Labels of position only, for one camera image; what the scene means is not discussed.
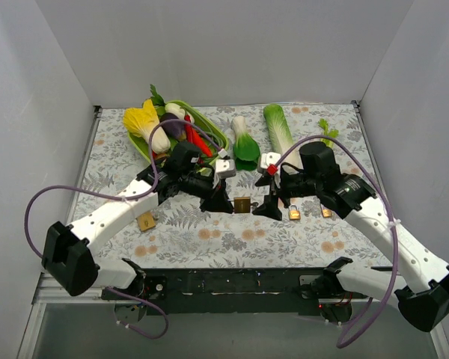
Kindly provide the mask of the large brass padlock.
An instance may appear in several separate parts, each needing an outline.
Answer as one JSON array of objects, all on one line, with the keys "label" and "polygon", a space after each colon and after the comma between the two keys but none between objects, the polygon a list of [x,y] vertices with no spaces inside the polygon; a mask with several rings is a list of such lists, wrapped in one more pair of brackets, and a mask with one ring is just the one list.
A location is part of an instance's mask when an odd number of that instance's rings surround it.
[{"label": "large brass padlock", "polygon": [[146,212],[136,218],[138,228],[141,232],[146,232],[156,226],[156,220],[152,212]]}]

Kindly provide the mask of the small brass padlock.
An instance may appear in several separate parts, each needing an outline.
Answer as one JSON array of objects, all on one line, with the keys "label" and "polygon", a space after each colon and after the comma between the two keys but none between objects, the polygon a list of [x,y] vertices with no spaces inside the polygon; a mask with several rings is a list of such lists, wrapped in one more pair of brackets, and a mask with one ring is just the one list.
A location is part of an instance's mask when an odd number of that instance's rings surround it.
[{"label": "small brass padlock", "polygon": [[301,212],[299,211],[298,206],[295,204],[291,204],[289,206],[288,215],[291,221],[299,221],[301,219]]}]

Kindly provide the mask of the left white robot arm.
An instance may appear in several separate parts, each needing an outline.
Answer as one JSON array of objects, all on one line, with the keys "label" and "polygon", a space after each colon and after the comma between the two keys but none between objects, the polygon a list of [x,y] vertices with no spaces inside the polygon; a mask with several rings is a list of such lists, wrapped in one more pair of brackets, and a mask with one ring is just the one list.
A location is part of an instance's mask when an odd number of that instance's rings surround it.
[{"label": "left white robot arm", "polygon": [[42,266],[71,296],[92,287],[111,287],[129,299],[146,288],[146,273],[130,259],[99,257],[101,247],[138,216],[150,212],[180,192],[200,200],[203,212],[233,213],[226,180],[236,166],[224,150],[219,151],[211,173],[203,175],[201,151],[188,142],[175,146],[171,155],[140,172],[117,196],[91,214],[71,224],[53,224],[46,236]]}]

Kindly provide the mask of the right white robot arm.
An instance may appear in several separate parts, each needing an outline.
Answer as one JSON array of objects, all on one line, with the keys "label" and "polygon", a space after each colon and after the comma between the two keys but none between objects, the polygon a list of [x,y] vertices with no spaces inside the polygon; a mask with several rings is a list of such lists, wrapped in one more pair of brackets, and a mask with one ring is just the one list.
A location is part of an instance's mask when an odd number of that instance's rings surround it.
[{"label": "right white robot arm", "polygon": [[340,257],[323,269],[308,292],[318,297],[340,297],[357,292],[396,307],[412,326],[430,332],[449,314],[449,264],[423,246],[385,207],[365,180],[344,174],[333,150],[321,141],[299,149],[301,168],[293,174],[278,153],[260,157],[258,186],[269,194],[253,213],[280,221],[278,201],[317,197],[321,204],[366,236],[393,264],[380,272]]}]

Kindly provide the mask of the brass padlock long shackle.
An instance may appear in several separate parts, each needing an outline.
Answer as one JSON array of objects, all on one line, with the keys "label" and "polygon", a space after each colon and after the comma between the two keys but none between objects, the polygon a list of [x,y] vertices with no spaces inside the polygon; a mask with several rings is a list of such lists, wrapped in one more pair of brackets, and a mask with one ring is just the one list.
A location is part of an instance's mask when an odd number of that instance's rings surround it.
[{"label": "brass padlock long shackle", "polygon": [[259,203],[249,196],[234,197],[229,202],[233,206],[233,212],[236,214],[251,213],[258,207]]}]

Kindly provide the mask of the tiny brass padlock with key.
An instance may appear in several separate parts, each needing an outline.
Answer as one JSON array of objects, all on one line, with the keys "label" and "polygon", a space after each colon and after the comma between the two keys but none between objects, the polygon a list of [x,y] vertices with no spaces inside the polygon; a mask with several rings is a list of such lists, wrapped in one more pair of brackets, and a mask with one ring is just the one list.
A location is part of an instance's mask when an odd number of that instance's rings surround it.
[{"label": "tiny brass padlock with key", "polygon": [[323,209],[322,215],[324,218],[331,218],[332,217],[332,211],[330,209]]}]

